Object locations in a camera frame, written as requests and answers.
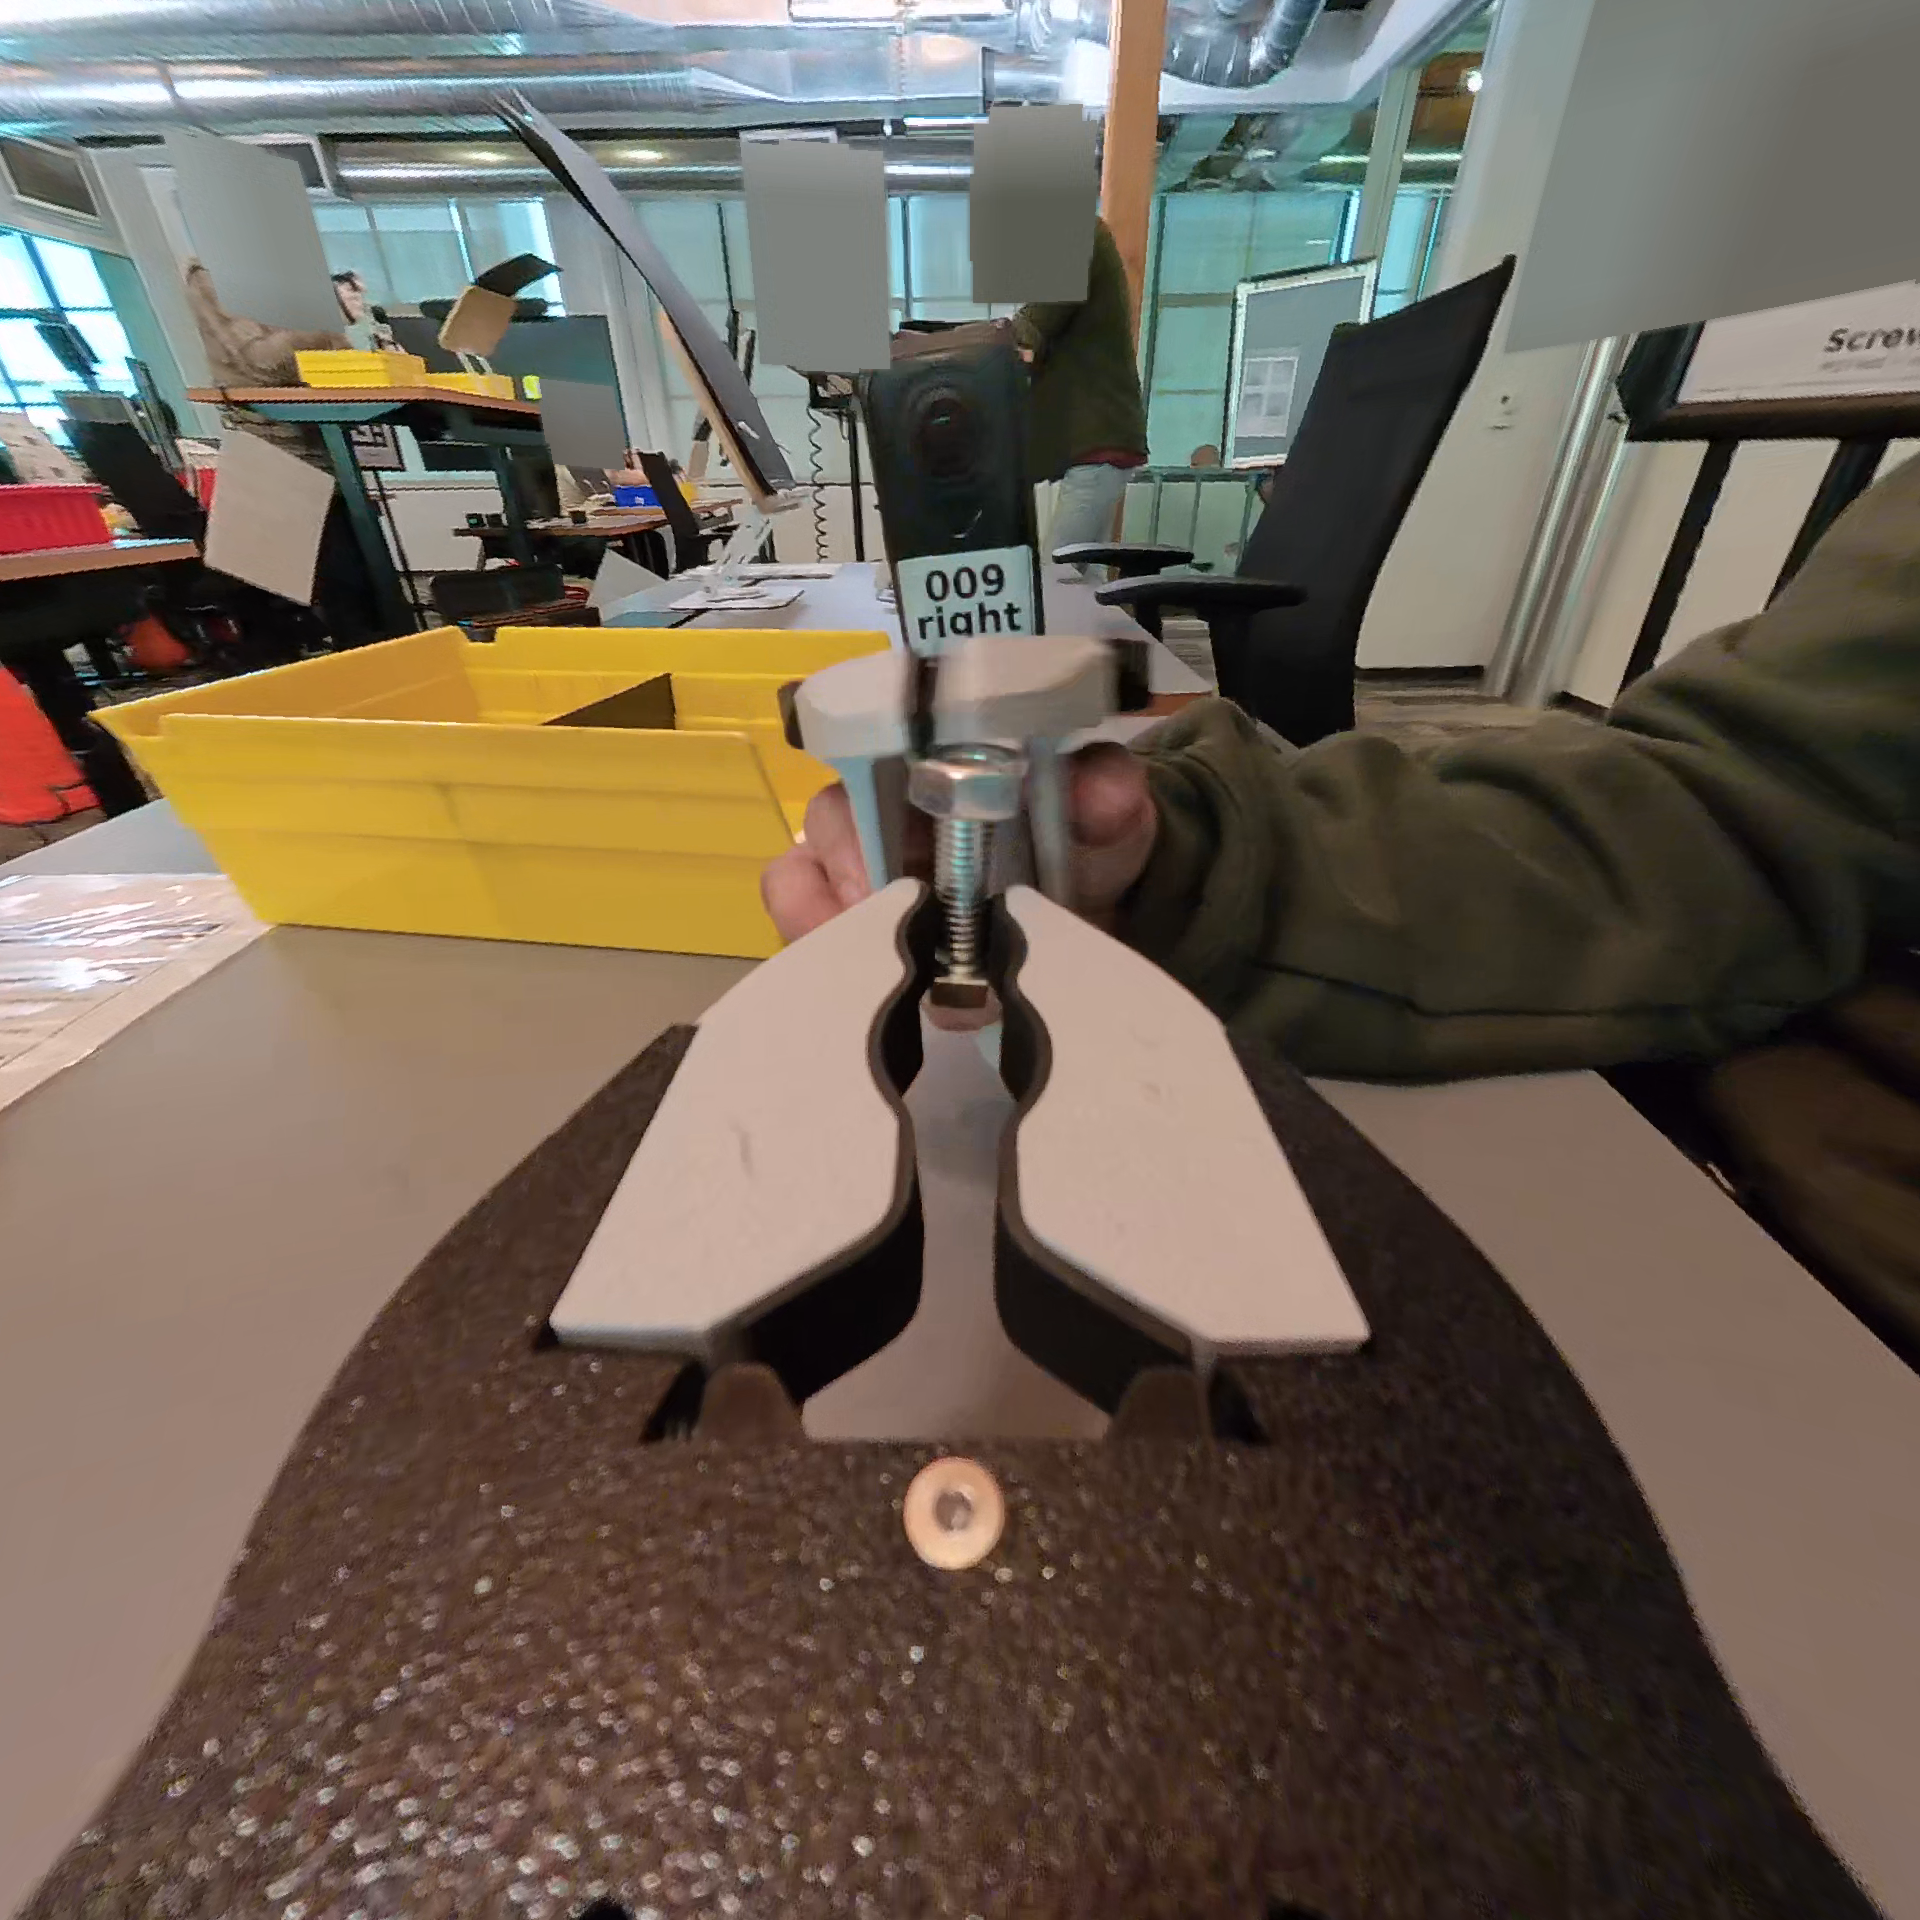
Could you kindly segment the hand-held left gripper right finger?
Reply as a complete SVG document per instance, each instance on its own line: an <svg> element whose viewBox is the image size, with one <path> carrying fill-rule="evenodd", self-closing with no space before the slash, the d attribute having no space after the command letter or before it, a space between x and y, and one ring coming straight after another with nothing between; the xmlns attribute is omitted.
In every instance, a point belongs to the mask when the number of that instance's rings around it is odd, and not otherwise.
<svg viewBox="0 0 1920 1920"><path fill-rule="evenodd" d="M1217 1023L1029 885L996 909L996 1314L1077 1400L1203 1403L1236 1363L1358 1354L1368 1322Z"/></svg>

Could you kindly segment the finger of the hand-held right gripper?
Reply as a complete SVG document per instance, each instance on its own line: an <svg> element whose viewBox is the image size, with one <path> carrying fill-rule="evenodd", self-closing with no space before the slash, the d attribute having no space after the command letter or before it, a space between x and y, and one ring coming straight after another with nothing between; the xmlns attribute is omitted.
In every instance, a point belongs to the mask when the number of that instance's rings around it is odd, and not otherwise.
<svg viewBox="0 0 1920 1920"><path fill-rule="evenodd" d="M1064 750L1129 711L1129 640L979 638L928 670L928 755L991 743L1029 762L1023 826L1032 883L1071 902Z"/></svg>
<svg viewBox="0 0 1920 1920"><path fill-rule="evenodd" d="M800 747L831 778L807 801L788 850L791 909L852 909L892 880L926 877L926 821L907 795L926 750L918 678L905 654L875 654L792 693Z"/></svg>

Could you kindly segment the silver hex nut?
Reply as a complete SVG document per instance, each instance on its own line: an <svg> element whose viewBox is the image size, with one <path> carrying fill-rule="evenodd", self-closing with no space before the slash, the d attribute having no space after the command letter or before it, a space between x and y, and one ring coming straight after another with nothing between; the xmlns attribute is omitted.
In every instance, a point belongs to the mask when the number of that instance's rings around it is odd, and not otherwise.
<svg viewBox="0 0 1920 1920"><path fill-rule="evenodd" d="M1000 826L1023 810L1029 762L996 743L957 743L907 763L905 798L933 823Z"/></svg>

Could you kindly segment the silver bolt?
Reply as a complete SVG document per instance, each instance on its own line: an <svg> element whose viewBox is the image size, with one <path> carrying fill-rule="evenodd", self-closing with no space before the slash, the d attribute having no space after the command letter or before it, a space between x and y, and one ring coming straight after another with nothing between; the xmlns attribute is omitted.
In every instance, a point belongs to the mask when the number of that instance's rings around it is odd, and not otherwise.
<svg viewBox="0 0 1920 1920"><path fill-rule="evenodd" d="M996 831L1004 823L928 823L933 833L933 895L943 915L940 974L933 981L931 997L942 1009L974 1014L989 997L980 920L989 902Z"/></svg>

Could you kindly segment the large yellow storage bin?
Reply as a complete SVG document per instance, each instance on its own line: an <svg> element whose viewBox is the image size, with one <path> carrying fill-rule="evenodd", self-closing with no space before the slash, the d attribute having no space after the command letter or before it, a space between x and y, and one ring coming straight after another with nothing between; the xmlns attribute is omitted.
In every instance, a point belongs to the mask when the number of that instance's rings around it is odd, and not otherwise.
<svg viewBox="0 0 1920 1920"><path fill-rule="evenodd" d="M102 728L268 923L780 949L761 869L830 771L780 691L878 631L457 629L109 706ZM677 731L543 723L657 674Z"/></svg>

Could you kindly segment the person's right forearm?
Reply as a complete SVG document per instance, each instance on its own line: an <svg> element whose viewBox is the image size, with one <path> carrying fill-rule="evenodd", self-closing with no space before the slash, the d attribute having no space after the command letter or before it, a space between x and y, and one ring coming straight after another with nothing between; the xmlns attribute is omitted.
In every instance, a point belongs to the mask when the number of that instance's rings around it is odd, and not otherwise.
<svg viewBox="0 0 1920 1920"><path fill-rule="evenodd" d="M1284 752L1212 701L1137 759L1117 935L1302 1073L1717 1059L1915 949L1915 463L1601 720Z"/></svg>

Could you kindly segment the grey desk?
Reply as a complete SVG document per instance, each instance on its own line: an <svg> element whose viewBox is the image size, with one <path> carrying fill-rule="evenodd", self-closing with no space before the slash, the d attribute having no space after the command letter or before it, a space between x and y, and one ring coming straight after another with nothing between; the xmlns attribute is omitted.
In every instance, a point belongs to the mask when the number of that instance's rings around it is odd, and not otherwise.
<svg viewBox="0 0 1920 1920"><path fill-rule="evenodd" d="M5 1915L421 1257L737 963L276 930L5 1109ZM1596 1074L1317 1085L1585 1385L1803 1806L1915 1915L1915 1373Z"/></svg>

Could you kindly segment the person's right hand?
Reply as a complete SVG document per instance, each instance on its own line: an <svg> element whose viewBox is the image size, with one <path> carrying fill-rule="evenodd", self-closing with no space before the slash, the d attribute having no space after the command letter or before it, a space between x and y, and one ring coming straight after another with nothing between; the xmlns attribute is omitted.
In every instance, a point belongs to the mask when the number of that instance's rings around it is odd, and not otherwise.
<svg viewBox="0 0 1920 1920"><path fill-rule="evenodd" d="M1067 762L1071 898L1081 920L1117 935L1120 911L1159 840L1145 767L1121 745L1099 743ZM800 840L759 878L761 903L787 945L836 920L870 895L848 791L830 785L801 818Z"/></svg>

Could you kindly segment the wood-edged grey table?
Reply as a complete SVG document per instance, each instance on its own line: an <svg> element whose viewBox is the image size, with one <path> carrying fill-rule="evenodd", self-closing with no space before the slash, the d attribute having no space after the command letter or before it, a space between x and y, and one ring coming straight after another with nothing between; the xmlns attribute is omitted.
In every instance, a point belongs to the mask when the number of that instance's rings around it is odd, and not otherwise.
<svg viewBox="0 0 1920 1920"><path fill-rule="evenodd" d="M885 566L845 563L836 567L748 569L741 585L744 609L710 606L715 567L693 569L667 584L649 585L599 609L603 629L731 627L744 631L870 631L901 645L901 623L892 589L880 585ZM1044 629L1108 640L1147 640L1147 687L1155 698L1185 701L1212 693L1212 679L1147 635L1120 609L1096 601L1089 584L1071 569L1044 566L1039 573Z"/></svg>

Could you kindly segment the grey notice board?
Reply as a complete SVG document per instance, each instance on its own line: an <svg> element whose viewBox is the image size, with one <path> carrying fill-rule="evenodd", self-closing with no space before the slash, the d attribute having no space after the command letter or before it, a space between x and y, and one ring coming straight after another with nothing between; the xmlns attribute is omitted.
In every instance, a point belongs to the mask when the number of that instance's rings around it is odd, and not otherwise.
<svg viewBox="0 0 1920 1920"><path fill-rule="evenodd" d="M1367 256L1236 283L1220 438L1227 469L1288 458L1332 336L1374 319L1376 274Z"/></svg>

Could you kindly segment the black office chair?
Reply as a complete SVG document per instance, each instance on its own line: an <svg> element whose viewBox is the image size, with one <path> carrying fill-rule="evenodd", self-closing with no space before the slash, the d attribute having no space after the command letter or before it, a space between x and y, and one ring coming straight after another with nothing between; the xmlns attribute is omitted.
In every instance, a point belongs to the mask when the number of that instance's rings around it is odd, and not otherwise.
<svg viewBox="0 0 1920 1920"><path fill-rule="evenodd" d="M1360 627L1385 559L1495 330L1518 259L1385 321L1335 327L1231 575L1177 569L1168 545L1064 545L1054 560L1117 569L1095 591L1160 635L1199 618L1215 691L1291 747L1355 726Z"/></svg>

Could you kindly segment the red label laminated sheet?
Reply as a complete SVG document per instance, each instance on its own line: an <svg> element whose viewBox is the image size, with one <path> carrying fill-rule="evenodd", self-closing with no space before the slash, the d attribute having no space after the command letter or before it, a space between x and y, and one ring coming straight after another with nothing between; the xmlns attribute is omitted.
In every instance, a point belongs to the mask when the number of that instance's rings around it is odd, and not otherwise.
<svg viewBox="0 0 1920 1920"><path fill-rule="evenodd" d="M222 877L1 878L1 1106L80 1065L268 933Z"/></svg>

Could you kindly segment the wooden top workbench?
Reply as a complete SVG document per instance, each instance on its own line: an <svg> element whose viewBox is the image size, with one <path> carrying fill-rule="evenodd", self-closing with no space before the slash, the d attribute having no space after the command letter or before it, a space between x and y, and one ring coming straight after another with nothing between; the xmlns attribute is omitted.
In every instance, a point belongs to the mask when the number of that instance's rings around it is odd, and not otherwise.
<svg viewBox="0 0 1920 1920"><path fill-rule="evenodd" d="M1 661L76 762L101 741L76 657L91 666L174 573L200 563L189 541L115 541L1 559Z"/></svg>

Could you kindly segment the orange traffic cone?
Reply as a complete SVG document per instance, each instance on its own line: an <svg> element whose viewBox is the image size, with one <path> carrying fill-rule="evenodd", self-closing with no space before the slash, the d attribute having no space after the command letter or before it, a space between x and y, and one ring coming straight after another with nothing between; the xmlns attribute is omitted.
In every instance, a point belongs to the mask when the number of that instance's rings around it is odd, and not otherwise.
<svg viewBox="0 0 1920 1920"><path fill-rule="evenodd" d="M80 763L14 674L1 669L1 829L48 829L96 810Z"/></svg>

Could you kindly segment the red parts bin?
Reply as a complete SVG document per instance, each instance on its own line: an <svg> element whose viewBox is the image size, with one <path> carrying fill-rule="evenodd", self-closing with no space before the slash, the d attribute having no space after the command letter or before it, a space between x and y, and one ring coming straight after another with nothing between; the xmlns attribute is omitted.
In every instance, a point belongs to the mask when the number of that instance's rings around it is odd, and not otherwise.
<svg viewBox="0 0 1920 1920"><path fill-rule="evenodd" d="M0 488L1 559L67 554L112 541L102 496L91 486L14 482Z"/></svg>

